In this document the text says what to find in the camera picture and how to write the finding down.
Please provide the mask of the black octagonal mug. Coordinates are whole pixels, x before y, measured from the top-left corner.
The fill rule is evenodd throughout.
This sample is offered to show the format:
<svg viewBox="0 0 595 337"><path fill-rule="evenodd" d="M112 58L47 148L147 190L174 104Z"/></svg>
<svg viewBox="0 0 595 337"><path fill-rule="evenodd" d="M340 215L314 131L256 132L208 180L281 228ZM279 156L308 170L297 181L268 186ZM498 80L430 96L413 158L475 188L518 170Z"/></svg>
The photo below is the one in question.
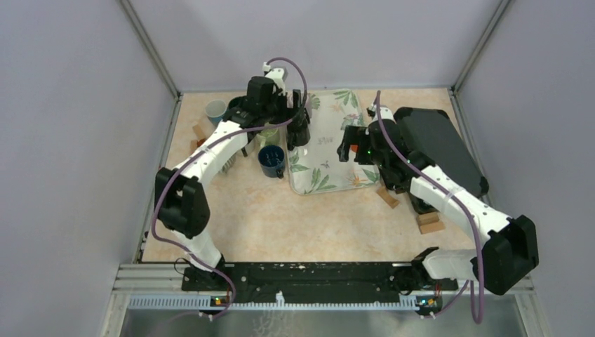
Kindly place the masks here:
<svg viewBox="0 0 595 337"><path fill-rule="evenodd" d="M309 140L309 116L306 112L301 112L287 126L287 149L293 151L296 147L305 146Z"/></svg>

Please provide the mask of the light blue dotted mug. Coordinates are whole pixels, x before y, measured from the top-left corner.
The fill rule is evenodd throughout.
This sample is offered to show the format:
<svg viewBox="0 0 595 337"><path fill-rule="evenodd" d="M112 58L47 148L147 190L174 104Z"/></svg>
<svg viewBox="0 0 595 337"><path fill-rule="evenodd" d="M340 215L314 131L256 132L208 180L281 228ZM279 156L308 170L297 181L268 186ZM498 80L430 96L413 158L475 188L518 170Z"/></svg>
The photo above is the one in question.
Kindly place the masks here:
<svg viewBox="0 0 595 337"><path fill-rule="evenodd" d="M223 100L212 100L205 106L205 114L209 121L217 127L227 111L227 103Z"/></svg>

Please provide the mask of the light green mug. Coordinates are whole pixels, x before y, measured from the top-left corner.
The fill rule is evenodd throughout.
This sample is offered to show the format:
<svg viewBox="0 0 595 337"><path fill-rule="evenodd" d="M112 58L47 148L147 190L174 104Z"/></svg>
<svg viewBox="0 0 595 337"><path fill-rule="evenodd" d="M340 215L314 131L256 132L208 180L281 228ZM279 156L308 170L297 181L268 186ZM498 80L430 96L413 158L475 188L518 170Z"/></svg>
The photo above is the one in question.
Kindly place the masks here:
<svg viewBox="0 0 595 337"><path fill-rule="evenodd" d="M259 132L256 137L260 147L278 145L281 141L280 131L277 128L263 130Z"/></svg>

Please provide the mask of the navy blue mug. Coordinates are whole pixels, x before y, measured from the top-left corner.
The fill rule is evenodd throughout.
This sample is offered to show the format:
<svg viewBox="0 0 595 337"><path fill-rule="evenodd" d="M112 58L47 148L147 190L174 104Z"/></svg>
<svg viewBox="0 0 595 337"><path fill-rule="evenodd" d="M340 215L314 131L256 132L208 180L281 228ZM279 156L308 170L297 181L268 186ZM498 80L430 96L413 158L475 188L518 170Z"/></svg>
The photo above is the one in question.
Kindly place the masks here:
<svg viewBox="0 0 595 337"><path fill-rule="evenodd" d="M258 152L258 162L268 178L284 178L286 156L278 145L265 145Z"/></svg>

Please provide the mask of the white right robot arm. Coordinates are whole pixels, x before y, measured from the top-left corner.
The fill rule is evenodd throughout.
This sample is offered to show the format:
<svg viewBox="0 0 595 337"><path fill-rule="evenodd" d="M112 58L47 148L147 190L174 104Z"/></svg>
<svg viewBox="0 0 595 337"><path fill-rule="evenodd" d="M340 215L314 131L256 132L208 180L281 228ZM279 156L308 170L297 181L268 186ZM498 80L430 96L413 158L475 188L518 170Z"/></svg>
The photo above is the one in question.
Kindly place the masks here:
<svg viewBox="0 0 595 337"><path fill-rule="evenodd" d="M440 279L464 279L496 295L508 292L540 263L534 222L484 204L425 153L401 153L391 139L397 133L396 124L386 119L368 127L347 126L337 154L348 161L357 146L355 162L376 165L383 178L396 179L398 187L407 187L409 195L431 205L475 243L474 249L430 249L411 270L414 285L430 289Z"/></svg>

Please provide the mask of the grey striped mug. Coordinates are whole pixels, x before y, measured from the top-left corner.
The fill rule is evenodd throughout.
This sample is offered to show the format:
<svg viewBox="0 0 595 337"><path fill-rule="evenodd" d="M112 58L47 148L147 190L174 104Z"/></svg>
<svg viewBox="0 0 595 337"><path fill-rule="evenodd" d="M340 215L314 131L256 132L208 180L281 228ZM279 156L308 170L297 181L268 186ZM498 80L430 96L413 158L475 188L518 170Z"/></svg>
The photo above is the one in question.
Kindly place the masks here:
<svg viewBox="0 0 595 337"><path fill-rule="evenodd" d="M230 168L232 168L235 165L236 162L236 155L232 156L230 159L228 159L224 165L222 166L220 172L223 174L226 174Z"/></svg>

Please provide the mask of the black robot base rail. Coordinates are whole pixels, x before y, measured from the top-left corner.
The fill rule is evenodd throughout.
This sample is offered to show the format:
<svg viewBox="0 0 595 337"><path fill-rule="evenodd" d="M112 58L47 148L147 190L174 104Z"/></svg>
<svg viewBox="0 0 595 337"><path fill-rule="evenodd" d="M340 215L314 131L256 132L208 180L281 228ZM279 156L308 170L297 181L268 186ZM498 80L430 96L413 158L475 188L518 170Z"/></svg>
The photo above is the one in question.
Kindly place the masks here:
<svg viewBox="0 0 595 337"><path fill-rule="evenodd" d="M290 304L396 303L414 291L455 291L457 282L434 280L420 263L226 263L223 275L184 270L183 291L215 291L235 303L268 303L281 293Z"/></svg>

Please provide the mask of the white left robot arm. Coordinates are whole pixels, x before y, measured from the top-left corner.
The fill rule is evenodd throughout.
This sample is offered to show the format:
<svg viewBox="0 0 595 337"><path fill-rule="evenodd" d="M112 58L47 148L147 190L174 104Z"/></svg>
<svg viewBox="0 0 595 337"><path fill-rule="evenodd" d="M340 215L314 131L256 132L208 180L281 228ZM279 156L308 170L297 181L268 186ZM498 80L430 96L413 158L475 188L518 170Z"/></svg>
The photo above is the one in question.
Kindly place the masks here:
<svg viewBox="0 0 595 337"><path fill-rule="evenodd" d="M252 77L245 95L223 105L214 132L188 158L174 168L161 168L155 177L152 222L161 222L176 235L169 244L187 253L199 268L198 280L208 290L219 289L225 271L218 267L222 253L206 227L210 207L206 188L223 166L254 137L285 128L289 146L309 142L307 90L288 92L281 77Z"/></svg>

